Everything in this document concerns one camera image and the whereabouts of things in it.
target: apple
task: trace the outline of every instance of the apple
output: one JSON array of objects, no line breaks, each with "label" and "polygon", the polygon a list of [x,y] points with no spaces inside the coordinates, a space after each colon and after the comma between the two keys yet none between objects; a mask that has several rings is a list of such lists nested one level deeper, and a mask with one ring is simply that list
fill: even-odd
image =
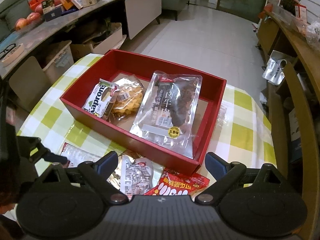
[{"label": "apple", "polygon": [[34,13],[34,12],[32,12],[32,13],[30,13],[30,14],[28,15],[27,21],[28,21],[28,23],[30,24],[31,22],[39,19],[40,17],[41,17],[41,14],[40,14],[40,13]]},{"label": "apple", "polygon": [[20,18],[16,24],[14,25],[14,28],[16,31],[22,29],[23,27],[27,26],[29,24],[28,20],[25,18]]},{"label": "apple", "polygon": [[39,5],[37,5],[37,7],[35,8],[35,12],[43,14],[42,4],[41,3]]}]

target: yellow round sticker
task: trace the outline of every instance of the yellow round sticker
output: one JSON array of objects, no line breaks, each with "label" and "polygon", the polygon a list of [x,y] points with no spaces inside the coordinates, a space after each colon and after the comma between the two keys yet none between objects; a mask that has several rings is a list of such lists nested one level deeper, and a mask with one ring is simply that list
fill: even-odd
[{"label": "yellow round sticker", "polygon": [[173,127],[169,128],[168,134],[173,139],[177,138],[180,135],[179,127],[173,126]]}]

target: barcode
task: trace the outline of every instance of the barcode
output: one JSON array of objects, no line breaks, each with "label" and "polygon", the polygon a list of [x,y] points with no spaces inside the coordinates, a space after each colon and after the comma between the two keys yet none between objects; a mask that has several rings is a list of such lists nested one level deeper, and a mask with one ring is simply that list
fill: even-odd
[{"label": "barcode", "polygon": [[130,94],[128,92],[125,92],[123,94],[118,95],[117,96],[117,100],[119,102],[121,102],[121,101],[124,101],[124,100],[128,99],[129,97],[130,97]]},{"label": "barcode", "polygon": [[156,125],[170,128],[172,126],[171,125],[171,118],[160,116],[156,121]]}]

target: yellow checkered tablecloth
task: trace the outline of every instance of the yellow checkered tablecloth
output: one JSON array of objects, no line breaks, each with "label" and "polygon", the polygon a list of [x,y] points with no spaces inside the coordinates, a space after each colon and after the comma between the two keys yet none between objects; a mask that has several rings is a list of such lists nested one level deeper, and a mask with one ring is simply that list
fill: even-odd
[{"label": "yellow checkered tablecloth", "polygon": [[[89,54],[69,68],[38,102],[18,135],[40,137],[43,145],[56,154],[61,152],[64,142],[101,157],[111,150],[123,152],[120,145],[76,121],[59,99],[102,56]],[[276,164],[270,122],[245,91],[226,86],[208,151],[250,168],[260,168],[264,162]],[[41,159],[36,169],[41,174],[48,166]],[[214,182],[204,166],[199,173]]]}]

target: red snack bag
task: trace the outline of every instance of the red snack bag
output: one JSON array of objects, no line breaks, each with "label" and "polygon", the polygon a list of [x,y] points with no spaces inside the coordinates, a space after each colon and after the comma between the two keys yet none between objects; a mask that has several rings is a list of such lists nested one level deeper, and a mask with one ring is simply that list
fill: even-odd
[{"label": "red snack bag", "polygon": [[190,195],[192,192],[207,187],[210,180],[198,173],[191,177],[173,170],[164,169],[158,185],[144,195]]}]

